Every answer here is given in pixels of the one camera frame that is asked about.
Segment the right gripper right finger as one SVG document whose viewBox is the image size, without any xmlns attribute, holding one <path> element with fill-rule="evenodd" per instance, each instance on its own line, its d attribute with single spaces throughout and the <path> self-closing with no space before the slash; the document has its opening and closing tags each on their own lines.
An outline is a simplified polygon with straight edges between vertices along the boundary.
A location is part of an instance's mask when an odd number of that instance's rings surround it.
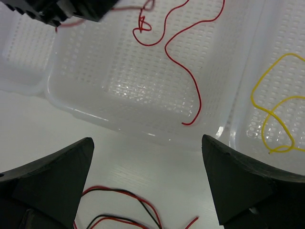
<svg viewBox="0 0 305 229">
<path fill-rule="evenodd" d="M 219 224 L 226 229 L 303 229 L 305 177 L 246 156 L 209 135 L 202 155 Z"/>
</svg>

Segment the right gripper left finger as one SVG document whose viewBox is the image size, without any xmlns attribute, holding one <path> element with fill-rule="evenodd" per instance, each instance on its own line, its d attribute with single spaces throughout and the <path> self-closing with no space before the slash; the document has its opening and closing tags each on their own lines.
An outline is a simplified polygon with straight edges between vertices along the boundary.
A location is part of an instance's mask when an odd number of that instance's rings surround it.
<svg viewBox="0 0 305 229">
<path fill-rule="evenodd" d="M 1 172 L 2 229 L 71 229 L 94 142 L 83 138 L 53 154 Z"/>
</svg>

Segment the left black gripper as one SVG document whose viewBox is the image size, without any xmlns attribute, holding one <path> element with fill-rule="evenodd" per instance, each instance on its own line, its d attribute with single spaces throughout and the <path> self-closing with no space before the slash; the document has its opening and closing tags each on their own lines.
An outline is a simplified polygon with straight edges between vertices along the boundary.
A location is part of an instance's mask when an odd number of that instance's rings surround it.
<svg viewBox="0 0 305 229">
<path fill-rule="evenodd" d="M 98 22 L 118 0 L 1 0 L 11 11 L 53 27 L 71 17 Z"/>
</svg>

